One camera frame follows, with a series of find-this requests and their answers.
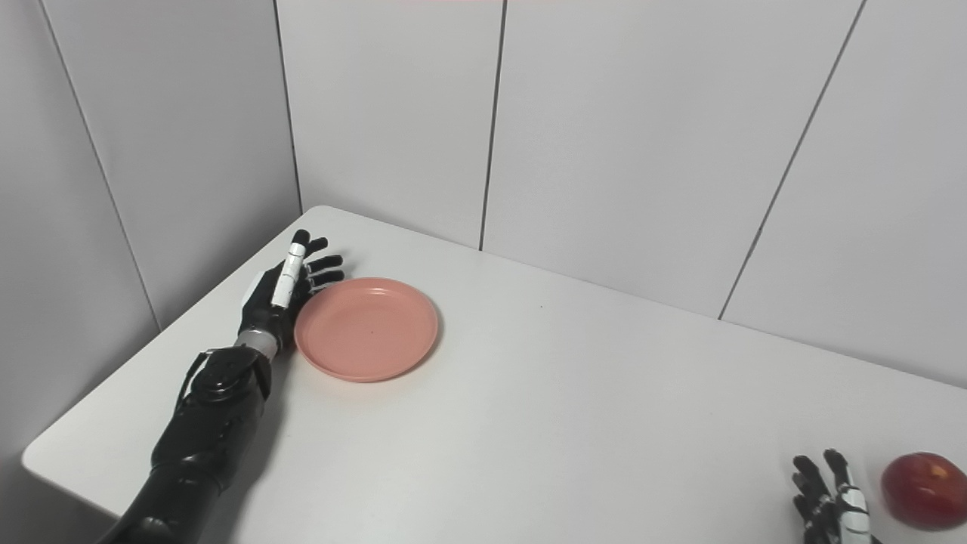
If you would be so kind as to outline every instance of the robotic arm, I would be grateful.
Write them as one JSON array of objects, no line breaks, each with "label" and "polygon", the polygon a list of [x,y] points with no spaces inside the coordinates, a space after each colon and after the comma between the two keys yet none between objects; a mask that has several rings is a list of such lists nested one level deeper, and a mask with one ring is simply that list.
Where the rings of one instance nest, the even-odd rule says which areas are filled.
[{"label": "robotic arm", "polygon": [[265,272],[242,309],[231,348],[191,364],[174,415],[151,455],[140,493],[99,544],[194,544],[255,436],[272,391],[271,362],[292,346],[295,317],[325,285],[343,279],[342,257],[308,264],[328,246],[299,230],[286,260]]}]

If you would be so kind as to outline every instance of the white wall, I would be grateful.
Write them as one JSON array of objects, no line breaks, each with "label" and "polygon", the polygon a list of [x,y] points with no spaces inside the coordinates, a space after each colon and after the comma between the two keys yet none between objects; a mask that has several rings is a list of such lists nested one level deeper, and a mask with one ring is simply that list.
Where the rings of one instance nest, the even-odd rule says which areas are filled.
[{"label": "white wall", "polygon": [[273,4],[44,2],[166,326],[300,213]]},{"label": "white wall", "polygon": [[717,317],[859,5],[510,2],[483,248]]},{"label": "white wall", "polygon": [[306,208],[477,247],[500,2],[281,0]]},{"label": "white wall", "polygon": [[967,386],[965,28],[867,4],[726,319]]},{"label": "white wall", "polygon": [[[717,316],[860,5],[281,0],[307,204]],[[967,385],[963,8],[866,11],[724,316]]]},{"label": "white wall", "polygon": [[39,2],[0,2],[0,75],[0,540],[91,542],[19,454],[158,329]]}]

